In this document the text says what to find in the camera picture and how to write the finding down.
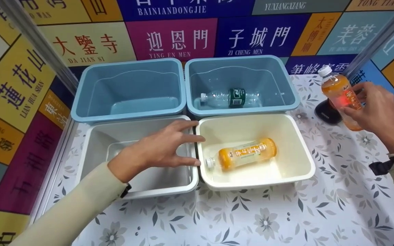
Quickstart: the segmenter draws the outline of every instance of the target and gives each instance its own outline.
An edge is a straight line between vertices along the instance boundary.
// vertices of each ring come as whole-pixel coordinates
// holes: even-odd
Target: blue plastic bin
[[[97,64],[83,71],[71,116],[94,123],[174,115],[185,108],[185,94],[177,59]]]
[[[283,62],[276,56],[192,59],[185,65],[186,103],[199,117],[280,112],[300,104]],[[263,107],[215,109],[200,103],[201,93],[242,88],[260,92]]]

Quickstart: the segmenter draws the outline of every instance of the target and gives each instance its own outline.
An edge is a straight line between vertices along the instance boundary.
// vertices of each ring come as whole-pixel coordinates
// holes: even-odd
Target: empty water bottle
[[[240,88],[202,93],[200,102],[217,109],[262,107],[261,93],[246,92]]]

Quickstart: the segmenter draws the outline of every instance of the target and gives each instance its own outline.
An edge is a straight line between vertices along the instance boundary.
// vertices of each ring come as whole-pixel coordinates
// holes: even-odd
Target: floral tablecloth
[[[374,176],[372,161],[387,159],[371,133],[318,120],[325,97],[315,75],[291,76],[301,104],[289,112],[313,156],[313,178],[261,189],[193,192],[116,201],[81,233],[76,246],[394,246],[394,184]],[[48,208],[74,188],[85,124],[73,131]]]

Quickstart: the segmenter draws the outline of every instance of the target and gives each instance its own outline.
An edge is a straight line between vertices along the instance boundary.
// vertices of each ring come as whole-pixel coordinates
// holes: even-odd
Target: human hand
[[[394,95],[372,82],[359,83],[352,88],[354,91],[363,89],[357,97],[366,106],[360,110],[346,107],[343,112],[363,129],[376,134],[394,154]]]
[[[183,133],[185,129],[196,125],[198,121],[176,120],[123,149],[109,162],[108,167],[122,182],[129,182],[149,167],[199,166],[198,159],[175,153],[181,144],[205,141],[202,136]]]

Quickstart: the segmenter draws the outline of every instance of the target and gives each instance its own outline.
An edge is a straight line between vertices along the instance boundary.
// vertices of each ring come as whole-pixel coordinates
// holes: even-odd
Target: orange juice bottle
[[[205,162],[209,169],[218,164],[223,171],[227,171],[252,162],[269,160],[276,153],[275,142],[271,138],[261,138],[245,145],[222,148],[216,157],[207,158]]]
[[[325,65],[318,71],[322,80],[322,92],[329,98],[338,112],[341,114],[343,123],[351,131],[361,131],[362,128],[350,116],[346,115],[341,109],[349,107],[356,110],[362,108],[354,90],[352,90],[349,80],[338,73],[334,73],[330,66]]]

